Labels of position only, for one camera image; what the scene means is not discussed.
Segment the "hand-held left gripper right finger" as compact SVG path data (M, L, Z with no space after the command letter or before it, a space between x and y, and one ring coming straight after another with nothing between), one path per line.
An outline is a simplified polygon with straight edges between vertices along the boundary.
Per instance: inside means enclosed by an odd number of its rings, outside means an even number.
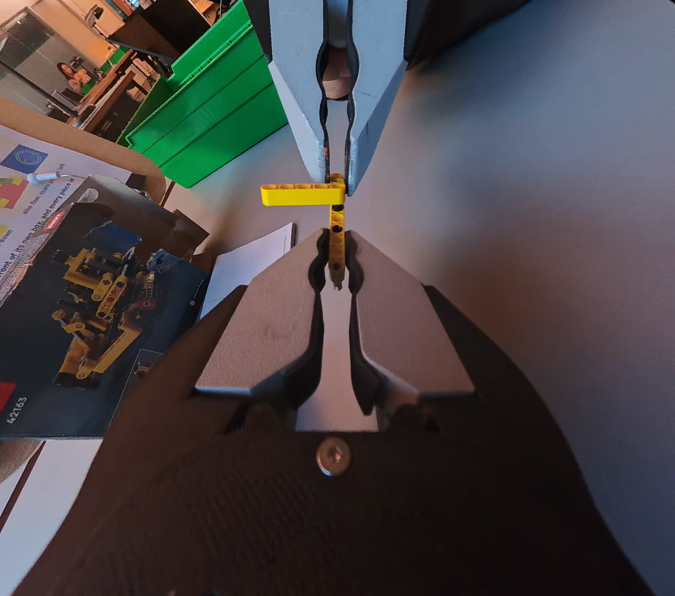
M364 415L472 396L475 385L423 284L355 231L346 234L350 365Z

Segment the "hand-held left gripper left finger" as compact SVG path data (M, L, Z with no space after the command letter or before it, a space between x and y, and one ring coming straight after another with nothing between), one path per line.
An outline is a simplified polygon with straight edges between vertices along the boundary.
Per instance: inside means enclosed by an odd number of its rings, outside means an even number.
M320 228L246 288L195 388L296 411L321 378L326 229Z

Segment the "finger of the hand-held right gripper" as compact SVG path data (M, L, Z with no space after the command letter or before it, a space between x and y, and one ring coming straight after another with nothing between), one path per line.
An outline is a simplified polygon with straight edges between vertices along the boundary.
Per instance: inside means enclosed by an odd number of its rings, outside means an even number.
M354 79L345 147L347 195L356 192L406 68L408 0L349 0L347 53Z
M310 179L324 183L328 165L326 99L319 62L327 40L325 0L268 0L269 70Z

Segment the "yellow L-shaped lego beam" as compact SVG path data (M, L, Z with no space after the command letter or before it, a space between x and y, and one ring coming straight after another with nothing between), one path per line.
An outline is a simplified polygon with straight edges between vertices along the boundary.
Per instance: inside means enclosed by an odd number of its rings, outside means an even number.
M267 207L342 205L346 197L346 186L341 175L320 183L266 184L260 190L261 200Z

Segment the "yellow straight lego beam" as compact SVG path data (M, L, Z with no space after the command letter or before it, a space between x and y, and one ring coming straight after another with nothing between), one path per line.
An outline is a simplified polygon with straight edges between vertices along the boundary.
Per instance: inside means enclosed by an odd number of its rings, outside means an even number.
M329 217L329 253L327 267L330 271L344 271L345 273L345 216L344 205L336 204L330 207Z

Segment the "lego instruction booklet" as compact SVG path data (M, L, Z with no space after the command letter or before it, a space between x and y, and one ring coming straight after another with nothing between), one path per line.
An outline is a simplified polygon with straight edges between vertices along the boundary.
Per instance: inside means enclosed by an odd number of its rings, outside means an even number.
M256 239L215 259L198 319L202 319L220 304L237 286L247 286L270 265L293 248L296 224Z

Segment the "dark lego set box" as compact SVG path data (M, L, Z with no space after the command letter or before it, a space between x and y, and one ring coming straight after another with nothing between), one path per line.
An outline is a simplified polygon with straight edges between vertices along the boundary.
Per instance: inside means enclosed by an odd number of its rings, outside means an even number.
M207 230L91 176L1 280L1 441L101 438L131 389L195 324Z

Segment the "person's right hand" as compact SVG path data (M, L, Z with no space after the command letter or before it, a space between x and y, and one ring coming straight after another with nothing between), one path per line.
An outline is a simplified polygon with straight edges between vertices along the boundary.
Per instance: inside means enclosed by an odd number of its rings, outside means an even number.
M328 49L327 65L323 72L323 87L327 99L345 100L353 85L346 50L332 47Z

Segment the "stacked green plastic bins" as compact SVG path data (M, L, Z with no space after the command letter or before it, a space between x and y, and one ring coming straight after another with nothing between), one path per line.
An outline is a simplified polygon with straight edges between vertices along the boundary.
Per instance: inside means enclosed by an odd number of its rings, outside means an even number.
M288 123L243 0L159 78L117 143L190 188Z

